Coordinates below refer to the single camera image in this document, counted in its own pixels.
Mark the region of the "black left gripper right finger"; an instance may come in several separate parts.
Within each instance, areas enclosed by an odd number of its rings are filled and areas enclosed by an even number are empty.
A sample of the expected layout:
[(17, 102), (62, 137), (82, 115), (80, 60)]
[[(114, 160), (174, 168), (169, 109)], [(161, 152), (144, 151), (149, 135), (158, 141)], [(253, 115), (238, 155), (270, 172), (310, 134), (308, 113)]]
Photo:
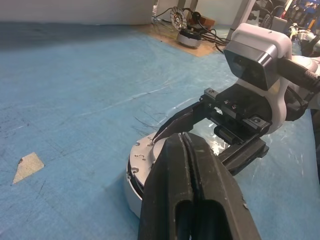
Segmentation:
[(261, 236), (236, 180), (207, 142), (184, 133), (193, 188), (193, 240), (259, 240)]

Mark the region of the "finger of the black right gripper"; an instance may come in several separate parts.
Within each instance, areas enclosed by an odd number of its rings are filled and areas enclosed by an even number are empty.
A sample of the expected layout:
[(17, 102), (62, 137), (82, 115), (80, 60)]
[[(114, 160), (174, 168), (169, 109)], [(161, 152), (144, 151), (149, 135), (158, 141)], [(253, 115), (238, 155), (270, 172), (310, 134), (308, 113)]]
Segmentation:
[(174, 133), (188, 132), (194, 128), (198, 122), (207, 119), (213, 105), (200, 99), (196, 103), (178, 111), (170, 117), (156, 132), (152, 142), (155, 144), (161, 139), (167, 138)]
[(255, 159), (263, 158), (268, 151), (266, 142), (256, 138), (243, 144), (229, 146), (219, 154), (219, 160), (231, 175), (237, 175)]

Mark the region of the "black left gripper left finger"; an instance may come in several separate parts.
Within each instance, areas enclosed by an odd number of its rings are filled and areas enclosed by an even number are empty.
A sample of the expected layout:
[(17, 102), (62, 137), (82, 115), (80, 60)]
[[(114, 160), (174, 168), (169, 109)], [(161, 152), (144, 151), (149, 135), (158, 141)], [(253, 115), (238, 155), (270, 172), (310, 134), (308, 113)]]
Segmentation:
[(164, 142), (143, 188), (138, 239), (188, 240), (191, 236), (193, 190), (183, 136)]

